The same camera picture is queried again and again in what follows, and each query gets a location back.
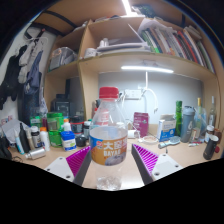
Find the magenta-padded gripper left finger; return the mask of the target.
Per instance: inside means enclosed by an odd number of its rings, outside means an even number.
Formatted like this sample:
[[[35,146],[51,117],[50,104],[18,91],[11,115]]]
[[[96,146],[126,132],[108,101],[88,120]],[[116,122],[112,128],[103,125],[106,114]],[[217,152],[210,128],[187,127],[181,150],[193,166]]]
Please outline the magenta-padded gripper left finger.
[[[90,147],[87,146],[67,158],[58,157],[45,168],[45,171],[81,186],[84,182],[90,162]]]

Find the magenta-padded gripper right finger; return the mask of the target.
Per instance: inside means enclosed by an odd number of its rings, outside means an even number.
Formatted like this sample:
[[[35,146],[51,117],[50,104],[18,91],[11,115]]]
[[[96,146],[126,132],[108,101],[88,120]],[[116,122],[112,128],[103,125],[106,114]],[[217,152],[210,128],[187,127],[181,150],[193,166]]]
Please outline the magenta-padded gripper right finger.
[[[157,155],[136,144],[132,145],[131,153],[145,185],[182,169],[182,166],[166,153]]]

